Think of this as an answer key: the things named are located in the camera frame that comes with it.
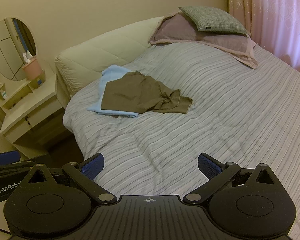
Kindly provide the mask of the mauve pillow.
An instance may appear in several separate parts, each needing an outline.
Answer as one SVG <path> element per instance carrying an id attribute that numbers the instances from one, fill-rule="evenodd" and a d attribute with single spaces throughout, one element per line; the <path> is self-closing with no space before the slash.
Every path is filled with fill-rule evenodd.
<path id="1" fill-rule="evenodd" d="M 182 12 L 164 17 L 149 38 L 151 45 L 172 44 L 180 42 L 196 42 L 225 53 L 237 61 L 256 69 L 254 47 L 256 43 L 246 35 L 218 34 L 198 31 L 196 25 Z"/>

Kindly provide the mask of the pink tissue box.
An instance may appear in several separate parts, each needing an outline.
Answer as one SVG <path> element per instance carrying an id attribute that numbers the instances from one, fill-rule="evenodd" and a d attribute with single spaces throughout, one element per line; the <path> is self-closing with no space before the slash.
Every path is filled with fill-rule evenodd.
<path id="1" fill-rule="evenodd" d="M 37 57 L 32 56 L 28 50 L 23 53 L 23 58 L 25 65 L 22 66 L 22 69 L 29 80 L 34 80 L 43 73 L 43 69 L 39 64 Z"/>

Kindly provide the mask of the cream dressing table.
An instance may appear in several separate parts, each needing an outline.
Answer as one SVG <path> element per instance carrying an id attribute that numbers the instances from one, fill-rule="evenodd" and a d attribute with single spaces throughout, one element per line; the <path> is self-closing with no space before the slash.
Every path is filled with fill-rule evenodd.
<path id="1" fill-rule="evenodd" d="M 0 74 L 0 152 L 18 150 L 26 159 L 46 155 L 48 143 L 65 131 L 68 102 L 56 74 L 37 88 Z"/>

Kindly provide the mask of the green checked pillow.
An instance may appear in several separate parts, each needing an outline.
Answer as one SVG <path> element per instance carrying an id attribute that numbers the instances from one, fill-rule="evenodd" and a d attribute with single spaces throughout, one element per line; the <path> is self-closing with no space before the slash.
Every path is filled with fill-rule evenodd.
<path id="1" fill-rule="evenodd" d="M 202 6 L 179 7 L 179 10 L 191 19 L 198 31 L 250 36 L 243 24 L 224 10 Z"/>

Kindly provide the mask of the light blue folded garment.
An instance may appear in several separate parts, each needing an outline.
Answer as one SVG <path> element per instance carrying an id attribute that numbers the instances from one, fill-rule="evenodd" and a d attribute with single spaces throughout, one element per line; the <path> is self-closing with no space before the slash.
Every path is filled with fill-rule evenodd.
<path id="1" fill-rule="evenodd" d="M 87 108 L 90 112 L 95 112 L 101 115 L 111 115 L 114 117 L 123 116 L 128 118 L 137 118 L 139 116 L 136 112 L 122 111 L 119 106 L 108 107 L 106 103 L 115 101 L 115 95 L 111 94 L 110 84 L 112 81 L 121 79 L 125 74 L 131 72 L 131 70 L 120 67 L 117 65 L 111 65 L 102 72 L 102 76 L 99 81 L 98 87 L 98 101 Z"/>

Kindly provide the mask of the olive brown pants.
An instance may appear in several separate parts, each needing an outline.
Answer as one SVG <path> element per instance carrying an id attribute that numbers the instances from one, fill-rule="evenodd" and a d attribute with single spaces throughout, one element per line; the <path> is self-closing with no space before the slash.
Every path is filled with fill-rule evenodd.
<path id="1" fill-rule="evenodd" d="M 119 106 L 122 111 L 186 114 L 193 103 L 191 98 L 182 96 L 179 89 L 172 90 L 140 72 L 128 72 L 109 84 L 115 101 L 106 103 L 106 106 Z"/>

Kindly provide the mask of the pink curtain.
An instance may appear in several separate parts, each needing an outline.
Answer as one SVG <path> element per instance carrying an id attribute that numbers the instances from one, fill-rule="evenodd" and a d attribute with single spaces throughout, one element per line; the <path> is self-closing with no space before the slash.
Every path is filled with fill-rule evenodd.
<path id="1" fill-rule="evenodd" d="M 229 0 L 251 39 L 300 72 L 300 0 Z"/>

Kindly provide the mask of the cream padded headboard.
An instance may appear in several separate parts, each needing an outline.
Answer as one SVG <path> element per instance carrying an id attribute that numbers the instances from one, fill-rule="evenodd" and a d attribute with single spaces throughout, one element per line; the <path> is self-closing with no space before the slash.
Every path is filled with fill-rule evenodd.
<path id="1" fill-rule="evenodd" d="M 159 16 L 135 22 L 60 52 L 55 66 L 67 102 L 82 88 L 98 80 L 109 66 L 129 64 L 146 51 L 161 19 Z"/>

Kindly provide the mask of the round mirror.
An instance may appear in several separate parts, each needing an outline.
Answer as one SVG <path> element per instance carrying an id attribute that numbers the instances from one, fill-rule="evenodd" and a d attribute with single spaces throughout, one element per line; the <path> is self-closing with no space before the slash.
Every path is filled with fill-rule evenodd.
<path id="1" fill-rule="evenodd" d="M 22 67 L 36 53 L 33 35 L 24 22 L 12 17 L 0 21 L 0 73 L 4 77 L 14 81 L 25 79 Z"/>

